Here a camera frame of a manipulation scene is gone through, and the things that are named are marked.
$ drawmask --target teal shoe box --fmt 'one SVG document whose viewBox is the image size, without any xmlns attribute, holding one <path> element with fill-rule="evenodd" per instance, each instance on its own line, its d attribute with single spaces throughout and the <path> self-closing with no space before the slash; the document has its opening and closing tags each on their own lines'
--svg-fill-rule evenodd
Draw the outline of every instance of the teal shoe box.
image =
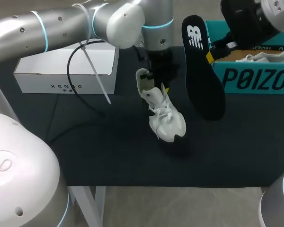
<svg viewBox="0 0 284 227">
<path fill-rule="evenodd" d="M 207 20 L 206 26 L 211 42 L 230 31 L 224 20 Z M 284 51 L 284 33 L 252 49 Z M 212 66 L 226 93 L 284 95 L 284 63 L 216 61 Z"/>
</svg>

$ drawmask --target black table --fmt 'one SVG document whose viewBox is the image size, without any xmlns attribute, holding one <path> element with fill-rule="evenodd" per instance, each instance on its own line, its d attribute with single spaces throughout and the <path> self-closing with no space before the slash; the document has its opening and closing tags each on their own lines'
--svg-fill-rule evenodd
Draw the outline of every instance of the black table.
<svg viewBox="0 0 284 227">
<path fill-rule="evenodd" d="M 17 61 L 0 65 L 0 87 L 23 125 L 50 141 L 68 185 L 265 187 L 284 172 L 284 95 L 228 94 L 219 122 L 196 115 L 185 89 L 182 47 L 169 97 L 184 115 L 185 138 L 158 140 L 136 87 L 143 66 L 132 49 L 121 50 L 115 95 L 83 95 L 104 111 L 101 119 L 75 95 L 22 94 L 13 77 Z"/>
</svg>

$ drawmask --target cardboard box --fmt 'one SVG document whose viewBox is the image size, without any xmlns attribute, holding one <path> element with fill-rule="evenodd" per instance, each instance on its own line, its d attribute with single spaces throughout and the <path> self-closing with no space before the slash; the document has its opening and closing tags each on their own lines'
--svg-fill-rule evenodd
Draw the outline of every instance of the cardboard box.
<svg viewBox="0 0 284 227">
<path fill-rule="evenodd" d="M 79 44 L 41 53 L 19 61 L 14 76 L 23 93 L 74 94 L 67 75 L 69 56 Z M 108 94 L 115 91 L 119 49 L 107 43 L 91 44 L 86 51 Z M 102 94 L 84 52 L 78 50 L 70 64 L 71 81 L 80 94 Z"/>
<path fill-rule="evenodd" d="M 222 39 L 230 30 L 224 20 L 208 20 L 206 26 L 211 42 Z M 213 63 L 213 69 L 226 93 L 284 95 L 284 63 L 235 62 L 248 54 L 284 51 L 284 34 L 279 34 L 261 46 L 246 51 L 234 51 Z"/>
</svg>

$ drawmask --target black insole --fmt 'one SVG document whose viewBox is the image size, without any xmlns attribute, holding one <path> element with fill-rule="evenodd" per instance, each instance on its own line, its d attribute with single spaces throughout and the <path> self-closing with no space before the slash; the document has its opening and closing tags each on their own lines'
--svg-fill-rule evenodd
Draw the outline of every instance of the black insole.
<svg viewBox="0 0 284 227">
<path fill-rule="evenodd" d="M 209 121 L 225 113 L 225 92 L 206 55 L 209 51 L 206 25 L 199 16 L 189 16 L 182 23 L 186 58 L 186 89 L 196 111 Z"/>
</svg>

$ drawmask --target shoe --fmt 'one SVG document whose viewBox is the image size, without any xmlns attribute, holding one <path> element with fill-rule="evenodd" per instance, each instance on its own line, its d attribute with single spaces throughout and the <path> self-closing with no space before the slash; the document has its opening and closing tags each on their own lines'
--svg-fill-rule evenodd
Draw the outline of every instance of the shoe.
<svg viewBox="0 0 284 227">
<path fill-rule="evenodd" d="M 148 103 L 149 109 L 155 114 L 150 116 L 150 127 L 158 138 L 172 143 L 176 135 L 180 137 L 185 135 L 185 119 L 170 101 L 163 84 L 160 90 L 155 87 L 153 79 L 140 78 L 141 75 L 148 73 L 146 69 L 139 69 L 136 72 L 136 79 L 141 98 Z"/>
<path fill-rule="evenodd" d="M 277 54 L 268 54 L 261 52 L 255 56 L 249 54 L 246 56 L 246 58 L 237 60 L 236 62 L 284 63 L 284 51 L 282 53 Z"/>
</svg>

